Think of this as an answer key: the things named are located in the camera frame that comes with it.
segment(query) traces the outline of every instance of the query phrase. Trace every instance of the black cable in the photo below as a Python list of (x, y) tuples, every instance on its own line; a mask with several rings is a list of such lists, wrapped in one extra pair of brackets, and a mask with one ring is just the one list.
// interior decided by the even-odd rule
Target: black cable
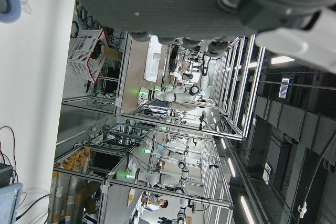
[(86, 188), (87, 188), (92, 194), (96, 193), (95, 191), (92, 191), (92, 190), (90, 189), (89, 184), (88, 184), (88, 182), (87, 182), (87, 179), (84, 179), (84, 182), (85, 182), (85, 186), (86, 186)]
[(76, 26), (76, 31), (75, 31), (75, 34), (74, 34), (74, 35), (72, 35), (72, 34), (70, 33), (70, 38), (75, 39), (75, 38), (77, 38), (78, 33), (79, 33), (79, 25), (78, 25), (78, 23), (77, 23), (76, 21), (72, 21), (72, 23), (75, 24), (75, 26)]
[(138, 160), (139, 162), (141, 162), (141, 163), (143, 163), (144, 165), (146, 165), (146, 166), (148, 166), (148, 168), (145, 168), (145, 167), (143, 167), (140, 163), (139, 163), (139, 165), (142, 167), (142, 168), (144, 168), (144, 169), (146, 169), (146, 170), (150, 170), (151, 172), (157, 172), (156, 170), (153, 170), (153, 167), (152, 166), (150, 166), (150, 165), (148, 165), (148, 164), (146, 164), (144, 161), (142, 161), (141, 159), (139, 159), (138, 157), (136, 157), (136, 156), (134, 156), (135, 158), (136, 158), (136, 160)]
[(202, 211), (207, 210), (210, 207), (210, 201), (209, 201), (208, 198), (205, 198), (205, 197), (202, 197), (202, 196), (199, 196), (199, 195), (196, 195), (196, 194), (190, 194), (189, 197), (194, 198), (194, 199), (205, 199), (205, 200), (208, 201), (208, 205), (207, 205), (207, 207), (205, 209), (203, 209), (203, 210), (194, 209), (194, 211), (200, 211), (200, 212), (202, 212)]
[(48, 197), (48, 196), (51, 196), (51, 194), (43, 195), (42, 197), (40, 197), (40, 198), (38, 198), (37, 200), (35, 200), (34, 203), (32, 203), (32, 204), (27, 208), (27, 210), (23, 212), (23, 214), (21, 214), (20, 216), (16, 217), (15, 221), (21, 219), (21, 217), (22, 217), (23, 215), (25, 215), (25, 214), (26, 214), (26, 213), (27, 213), (27, 212), (28, 212), (28, 211), (29, 211), (29, 210), (30, 210), (36, 203), (38, 203), (40, 200), (42, 200), (43, 198)]
[(215, 131), (215, 132), (217, 132), (217, 133), (219, 133), (220, 135), (222, 135), (223, 137), (226, 137), (225, 135), (223, 135), (221, 132), (218, 132), (216, 129), (214, 129), (214, 128), (212, 128), (211, 126), (210, 126), (210, 124), (208, 124), (207, 122), (205, 122), (204, 120), (203, 120), (203, 122), (206, 124), (206, 125), (208, 125), (213, 131)]
[(114, 37), (114, 39), (125, 39), (125, 37), (120, 37), (120, 38), (118, 38), (118, 37), (116, 37), (115, 35), (111, 35), (111, 36), (113, 36)]
[(318, 161), (317, 161), (316, 164), (315, 164), (315, 167), (314, 167), (314, 169), (313, 169), (313, 173), (311, 174), (311, 178), (310, 178), (309, 183), (308, 183), (308, 185), (307, 185), (307, 187), (306, 187), (306, 193), (304, 194), (304, 198), (303, 198), (303, 201), (302, 201), (302, 206), (303, 206), (303, 204), (304, 204), (305, 202), (307, 202), (307, 198), (308, 198), (308, 195), (309, 195), (311, 186), (312, 186), (312, 184), (313, 184), (315, 175), (316, 175), (316, 173), (317, 173), (317, 170), (318, 170), (318, 168), (319, 168), (319, 166), (320, 166), (320, 164), (321, 164), (321, 161), (322, 161), (324, 155), (326, 154), (327, 150), (329, 149), (330, 145), (331, 145), (332, 142), (335, 140), (335, 138), (336, 138), (336, 130), (334, 130), (334, 132), (332, 133), (330, 139), (327, 141), (326, 145), (324, 146), (324, 148), (323, 148), (323, 150), (322, 150), (322, 152), (321, 152), (321, 154), (320, 154), (320, 157), (319, 157)]
[(182, 185), (181, 180), (180, 180), (180, 184), (181, 184), (181, 186), (182, 186), (182, 189), (186, 192), (186, 194), (189, 195), (189, 193), (188, 193), (187, 189), (185, 188), (185, 186)]
[(127, 172), (130, 172), (131, 170), (128, 168), (128, 164), (129, 164), (129, 161), (130, 161), (130, 155), (127, 153), (126, 157), (127, 157), (126, 169), (127, 169)]
[(47, 215), (47, 219), (43, 222), (43, 224), (47, 224), (47, 221), (48, 221), (48, 218), (49, 218), (49, 215), (50, 215), (50, 210), (48, 208), (48, 215)]
[(100, 117), (100, 113), (98, 114), (98, 117), (97, 117), (96, 123), (95, 123), (95, 125), (94, 125), (93, 127), (96, 127), (96, 126), (97, 126), (97, 123), (98, 123), (99, 117)]
[(1, 155), (1, 157), (2, 157), (2, 159), (4, 160), (4, 164), (6, 164), (6, 161), (5, 161), (5, 156), (4, 156), (4, 154), (2, 153), (2, 151), (1, 151), (1, 141), (0, 141), (0, 155)]
[(14, 158), (15, 170), (17, 170), (17, 166), (16, 166), (16, 158), (15, 158), (15, 134), (14, 134), (13, 129), (12, 129), (10, 126), (2, 126), (2, 127), (0, 128), (0, 131), (1, 131), (2, 129), (4, 129), (4, 128), (8, 128), (8, 129), (10, 129), (10, 131), (12, 132), (12, 135), (13, 135), (13, 158)]
[(15, 176), (16, 176), (16, 182), (19, 183), (19, 175), (17, 175), (17, 172), (16, 170), (13, 169), (13, 172), (15, 173)]
[[(5, 157), (6, 157), (7, 160), (8, 160), (8, 162), (9, 162), (9, 164), (12, 166), (12, 163), (11, 163), (11, 160), (9, 159), (9, 157), (6, 154), (4, 154), (4, 153), (2, 153), (2, 156), (4, 157), (4, 161), (5, 161)], [(14, 181), (15, 181), (15, 177), (14, 177), (14, 174), (13, 174), (12, 175), (12, 183), (14, 183)]]

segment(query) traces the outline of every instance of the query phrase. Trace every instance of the cable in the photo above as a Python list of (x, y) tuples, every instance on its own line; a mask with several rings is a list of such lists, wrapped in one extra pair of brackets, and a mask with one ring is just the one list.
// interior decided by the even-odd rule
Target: cable
[(4, 160), (4, 164), (6, 164), (5, 156), (4, 156), (4, 154), (2, 153), (2, 151), (1, 151), (1, 141), (0, 141), (0, 155), (1, 155), (2, 159)]
[(303, 203), (302, 206), (304, 205), (305, 202), (307, 202), (307, 198), (308, 198), (311, 186), (313, 184), (313, 181), (315, 179), (315, 175), (317, 173), (317, 170), (318, 170), (318, 168), (319, 168), (319, 166), (321, 164), (321, 161), (322, 161), (324, 155), (326, 154), (326, 152), (329, 149), (330, 145), (334, 142), (335, 138), (336, 138), (336, 130), (334, 130), (334, 132), (332, 133), (330, 139), (327, 141), (325, 147), (323, 148), (323, 150), (322, 150), (322, 152), (320, 154), (320, 157), (319, 157), (318, 161), (315, 164), (315, 167), (313, 169), (313, 173), (311, 174), (311, 178), (310, 178), (309, 183), (308, 183), (308, 185), (306, 187), (306, 193), (304, 194), (304, 198), (303, 198), (303, 201), (302, 201), (302, 203)]
[(79, 25), (78, 25), (78, 23), (77, 23), (76, 21), (72, 21), (72, 23), (75, 24), (75, 26), (76, 26), (76, 31), (75, 31), (75, 34), (74, 34), (74, 35), (72, 35), (72, 34), (70, 33), (70, 38), (71, 38), (71, 39), (76, 39), (76, 38), (78, 37), (78, 33), (79, 33)]
[(100, 113), (98, 114), (98, 117), (97, 117), (97, 120), (96, 120), (96, 123), (94, 124), (93, 127), (96, 127), (97, 123), (98, 123), (98, 120), (99, 120), (99, 117), (100, 117)]
[(179, 140), (179, 138), (177, 138), (176, 139), (180, 144), (183, 144), (183, 145), (185, 145), (185, 146), (188, 146), (188, 145), (186, 145), (184, 142), (180, 142), (180, 140)]
[(34, 203), (32, 203), (32, 204), (27, 208), (27, 210), (23, 212), (23, 214), (21, 214), (20, 216), (16, 217), (15, 221), (21, 219), (21, 217), (22, 217), (23, 215), (25, 215), (25, 214), (26, 214), (26, 213), (27, 213), (27, 212), (28, 212), (28, 211), (29, 211), (29, 210), (30, 210), (36, 203), (38, 203), (40, 200), (42, 200), (43, 198), (48, 197), (48, 196), (51, 196), (51, 194), (43, 195), (42, 197), (40, 197), (40, 198), (38, 198), (37, 200), (35, 200)]
[(10, 129), (10, 131), (12, 132), (12, 135), (13, 135), (13, 158), (14, 158), (15, 170), (17, 170), (17, 166), (16, 166), (16, 158), (15, 158), (15, 134), (14, 134), (13, 129), (12, 129), (10, 126), (2, 126), (2, 127), (0, 128), (0, 131), (1, 131), (2, 129), (5, 129), (5, 128)]
[(223, 135), (221, 132), (218, 132), (216, 129), (214, 129), (214, 128), (212, 128), (211, 126), (210, 126), (210, 124), (208, 124), (207, 122), (205, 122), (204, 120), (203, 120), (203, 122), (206, 124), (206, 125), (208, 125), (213, 131), (215, 131), (215, 132), (217, 132), (217, 133), (219, 133), (221, 136), (223, 136), (223, 137), (226, 137), (225, 135)]
[(207, 205), (207, 207), (205, 209), (203, 209), (203, 210), (194, 209), (194, 211), (200, 211), (200, 212), (202, 212), (202, 211), (207, 210), (210, 207), (210, 201), (209, 201), (208, 198), (205, 198), (205, 197), (202, 197), (202, 196), (199, 196), (199, 195), (196, 195), (196, 194), (190, 194), (189, 197), (194, 198), (194, 199), (197, 199), (197, 198), (198, 199), (205, 199), (205, 200), (208, 201), (208, 205)]
[[(4, 157), (6, 157), (7, 158), (7, 160), (8, 160), (8, 162), (9, 162), (9, 164), (12, 166), (12, 163), (11, 163), (11, 160), (8, 158), (8, 156), (6, 155), (6, 154), (2, 154)], [(18, 175), (17, 175), (17, 173), (16, 173), (16, 170), (13, 168), (13, 175), (12, 175), (12, 183), (14, 183), (15, 182), (15, 179), (17, 180), (17, 182), (19, 182), (19, 177), (18, 177)]]
[(77, 11), (77, 18), (82, 22), (86, 29), (99, 29), (100, 24), (94, 19), (92, 15), (89, 15), (88, 11), (83, 7), (79, 6), (79, 1), (76, 1), (76, 11)]
[(25, 199), (27, 197), (27, 192), (26, 191), (24, 191), (22, 194), (25, 194), (25, 198), (22, 200), (22, 202), (20, 203), (19, 207), (23, 204), (23, 202), (25, 202)]
[(46, 220), (43, 222), (43, 224), (47, 224), (47, 221), (48, 221), (49, 215), (50, 215), (50, 209), (48, 208), (48, 215), (47, 215), (47, 218), (46, 218)]
[[(129, 154), (131, 154), (133, 157), (136, 158), (136, 160), (139, 161), (139, 165), (140, 165), (142, 168), (144, 168), (144, 169), (146, 169), (146, 170), (150, 170), (151, 172), (157, 172), (156, 170), (153, 170), (153, 167), (151, 167), (150, 165), (146, 164), (144, 161), (142, 161), (141, 159), (139, 159), (138, 157), (136, 157), (134, 154), (132, 154), (132, 153), (130, 153), (130, 152), (129, 152)], [(140, 164), (140, 162), (143, 163), (144, 165), (146, 165), (148, 168), (143, 167), (143, 166)]]
[(180, 180), (180, 184), (181, 184), (181, 186), (182, 186), (182, 189), (186, 192), (186, 194), (189, 195), (189, 193), (188, 193), (187, 189), (185, 188), (185, 186), (182, 185), (181, 180)]

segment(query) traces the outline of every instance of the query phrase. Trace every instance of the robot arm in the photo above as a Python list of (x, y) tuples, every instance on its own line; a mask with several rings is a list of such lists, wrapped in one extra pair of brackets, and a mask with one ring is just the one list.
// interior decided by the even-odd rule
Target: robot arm
[[(151, 141), (146, 141), (146, 147), (151, 146)], [(175, 187), (175, 192), (180, 194), (185, 194), (185, 180), (188, 177), (189, 169), (186, 167), (184, 156), (181, 153), (172, 152), (168, 149), (159, 149), (154, 148), (153, 153), (160, 154), (162, 157), (169, 157), (172, 159), (178, 160), (178, 166), (181, 169), (181, 179), (178, 180), (176, 177), (168, 174), (161, 174), (158, 172), (154, 172), (152, 174), (141, 171), (139, 172), (137, 179), (146, 181), (150, 183), (151, 185), (156, 185), (157, 183), (161, 183), (163, 185), (169, 185)], [(188, 206), (188, 200), (187, 199), (180, 199), (180, 210), (177, 213), (177, 224), (184, 224), (185, 223), (185, 209)], [(172, 223), (170, 220), (163, 218), (161, 219), (161, 222), (158, 221), (158, 223)]]
[(141, 88), (140, 95), (143, 94), (145, 99), (158, 99), (164, 102), (192, 102), (195, 95), (200, 92), (199, 90), (199, 87), (196, 85), (193, 85), (188, 92), (179, 92), (175, 90), (164, 92)]
[(228, 42), (226, 41), (212, 41), (204, 40), (201, 45), (200, 51), (204, 52), (202, 56), (201, 77), (198, 85), (201, 90), (205, 90), (209, 85), (208, 68), (211, 58), (220, 56), (227, 48)]

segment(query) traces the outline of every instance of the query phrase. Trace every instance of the person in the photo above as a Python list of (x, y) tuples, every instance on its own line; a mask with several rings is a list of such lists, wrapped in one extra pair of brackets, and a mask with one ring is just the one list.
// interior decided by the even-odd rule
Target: person
[(149, 196), (150, 204), (148, 204), (145, 209), (148, 212), (155, 212), (161, 208), (167, 208), (168, 206), (168, 200), (167, 199), (159, 199), (161, 195), (157, 194), (151, 194)]

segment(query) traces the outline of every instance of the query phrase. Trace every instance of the fluorescent light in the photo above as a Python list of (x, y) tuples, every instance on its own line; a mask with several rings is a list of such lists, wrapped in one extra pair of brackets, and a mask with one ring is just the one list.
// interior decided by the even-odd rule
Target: fluorescent light
[(230, 170), (231, 170), (231, 173), (232, 173), (232, 176), (233, 177), (236, 177), (236, 172), (235, 172), (235, 169), (233, 168), (233, 164), (232, 164), (232, 161), (230, 158), (227, 159), (227, 162), (229, 163), (229, 167), (230, 167)]
[(258, 65), (257, 62), (251, 62), (248, 64), (248, 68), (255, 68)]
[(254, 221), (253, 221), (251, 212), (250, 212), (250, 210), (248, 209), (248, 206), (247, 206), (247, 204), (246, 204), (245, 198), (244, 198), (243, 196), (240, 198), (240, 201), (241, 201), (241, 203), (242, 203), (242, 205), (243, 205), (243, 208), (244, 208), (245, 215), (246, 215), (246, 217), (247, 217), (248, 223), (249, 223), (249, 224), (255, 224)]
[(226, 145), (225, 145), (225, 143), (224, 143), (224, 139), (223, 139), (223, 138), (221, 138), (221, 142), (222, 142), (222, 146), (223, 146), (223, 148), (226, 149)]
[(271, 59), (271, 64), (280, 64), (280, 63), (285, 63), (285, 62), (290, 62), (294, 61), (294, 59), (289, 58), (287, 56), (279, 56), (279, 57), (274, 57)]

